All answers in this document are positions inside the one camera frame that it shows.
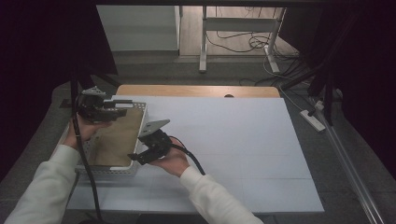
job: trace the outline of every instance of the white table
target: white table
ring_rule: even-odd
[[[323,212],[283,99],[116,97],[146,102],[150,121],[170,119],[162,130],[178,137],[205,172],[253,213]],[[96,182],[103,210],[197,213],[178,178],[158,167]],[[78,181],[68,209],[94,209],[86,178]]]

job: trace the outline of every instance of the black cable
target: black cable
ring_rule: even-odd
[[[214,45],[214,46],[217,46],[217,47],[220,47],[220,48],[224,48],[224,49],[230,50],[230,51],[232,51],[232,52],[236,52],[236,53],[246,53],[246,52],[250,52],[250,51],[253,51],[253,50],[254,50],[254,49],[248,49],[248,50],[234,50],[234,49],[229,49],[229,48],[227,48],[227,47],[225,47],[225,46],[218,45],[218,44],[215,44],[215,43],[213,43],[212,41],[210,41],[208,35],[206,35],[206,39],[207,39],[207,41],[209,41],[209,43],[211,43],[211,44]]]
[[[100,222],[106,223],[103,221],[103,218],[102,218],[102,212],[101,212],[100,206],[99,206],[96,183],[94,181],[91,167],[88,164],[87,157],[85,156],[85,153],[84,153],[81,134],[80,134],[79,127],[78,127],[78,98],[79,98],[79,94],[78,94],[78,81],[77,81],[76,74],[74,74],[72,77],[71,92],[72,92],[72,102],[74,101],[74,103],[72,104],[72,120],[73,120],[73,127],[74,127],[75,134],[76,134],[77,144],[78,144],[78,152],[81,157],[82,163],[85,167],[85,170],[87,172],[88,178],[90,179],[90,182],[91,182],[96,216]]]
[[[242,34],[237,34],[237,35],[220,36],[219,31],[216,31],[216,34],[217,34],[218,38],[220,38],[220,39],[228,39],[228,38],[232,38],[232,37],[236,37],[236,36],[240,36],[240,35],[250,35],[251,33],[254,33],[254,32],[247,32],[247,33],[242,33]]]
[[[277,7],[274,9],[273,18],[275,17],[275,14],[276,14],[276,9],[277,9]]]
[[[245,18],[248,16],[248,14],[250,14],[251,11],[253,11],[251,13],[251,17],[253,17],[254,7],[245,7],[245,10],[247,11],[247,14],[245,15]]]
[[[291,60],[291,59],[300,59],[302,58],[301,55],[297,54],[297,51],[294,50],[294,54],[293,55],[285,55],[282,54],[278,49],[277,49],[277,45],[274,44],[274,56],[277,57],[279,60],[282,61],[287,61],[287,60]]]
[[[287,73],[289,72],[289,70],[291,69],[291,67],[295,64],[295,62],[297,62],[297,59],[295,59],[295,60],[291,63],[291,65],[288,67],[288,69],[283,73],[284,76],[287,75]]]
[[[258,16],[258,18],[260,17],[261,14],[262,14],[262,7],[260,7],[260,11],[259,11],[259,16]]]
[[[276,77],[266,77],[266,78],[262,78],[262,79],[256,81],[256,82],[254,83],[254,86],[256,87],[256,86],[258,86],[260,83],[262,83],[262,82],[264,82],[264,81],[272,80],[272,79],[274,79],[274,78],[276,78]]]
[[[241,79],[239,79],[239,86],[243,86],[243,85],[242,85],[242,81],[243,81],[243,80],[247,80],[247,81],[250,81],[250,82],[256,83],[256,81],[255,81],[255,80],[253,80],[253,79],[250,79],[250,78],[246,78],[246,77],[244,77],[244,78],[241,78]]]
[[[202,168],[201,164],[198,162],[198,160],[195,158],[195,156],[190,151],[187,150],[186,146],[184,146],[184,144],[178,138],[176,138],[174,136],[169,136],[169,137],[175,138],[182,145],[182,147],[178,146],[178,145],[175,145],[175,144],[169,144],[169,145],[171,147],[174,147],[175,149],[178,149],[178,150],[184,152],[186,155],[188,155],[194,161],[194,163],[197,166],[198,170],[201,172],[201,175],[205,175],[205,171]]]
[[[265,36],[265,35],[253,35],[253,33],[251,33],[251,38],[248,40],[248,43],[249,43],[250,47],[253,49],[263,49],[264,46],[268,44],[268,41],[270,40],[270,36],[271,36],[271,34],[269,34],[268,36]],[[266,38],[267,40],[264,42],[258,38]]]
[[[284,77],[288,77],[288,76],[291,76],[291,77],[294,77],[294,76],[296,76],[296,75],[298,75],[301,71],[303,71],[303,70],[305,70],[306,68],[307,68],[307,65],[305,64],[305,66],[303,66],[300,70],[296,70],[297,68],[299,68],[301,65],[303,65],[303,64],[305,64],[304,62],[299,62],[299,64],[297,64],[294,68],[292,68],[291,70],[290,70],[290,68],[291,68],[291,66],[288,68],[288,70],[290,70],[289,72],[285,72],[285,73],[283,73],[283,74],[281,74],[280,76],[282,76],[282,77],[277,77],[276,78],[276,80],[270,85],[270,86],[275,86],[275,84],[278,82],[278,81],[280,81],[280,80],[282,80]]]
[[[289,78],[288,76],[291,75],[291,73],[294,72],[294,70],[296,70],[299,66],[300,66],[300,64],[298,64],[297,66],[295,66],[295,67],[294,67],[293,69],[291,69],[288,73],[285,72],[285,73],[282,73],[282,74],[280,74],[280,75],[277,75],[277,76],[275,77],[275,80],[271,83],[270,86],[274,87],[278,81],[281,81],[281,80],[283,80],[284,78]]]
[[[314,111],[316,110],[315,107],[314,107],[313,105],[311,105],[311,103],[309,103],[302,95],[300,95],[300,94],[298,94],[297,92],[292,91],[292,90],[290,90],[290,89],[288,89],[288,91],[291,91],[291,92],[293,92],[295,95],[297,95],[297,96],[299,96],[300,98],[302,98],[309,106],[311,106],[311,107],[314,109]]]

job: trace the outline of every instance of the wall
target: wall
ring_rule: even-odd
[[[178,50],[178,7],[97,6],[112,51]]]

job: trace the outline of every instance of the white long-sleeve shirt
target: white long-sleeve shirt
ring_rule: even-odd
[[[49,161],[38,166],[32,183],[6,224],[61,223],[76,178],[78,160],[76,150],[59,145]],[[180,177],[180,182],[189,191],[198,212],[210,224],[262,223],[210,175],[201,175],[189,167]]]

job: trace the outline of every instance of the wooden table edge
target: wooden table edge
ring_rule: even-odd
[[[121,85],[117,95],[279,98],[275,87]]]

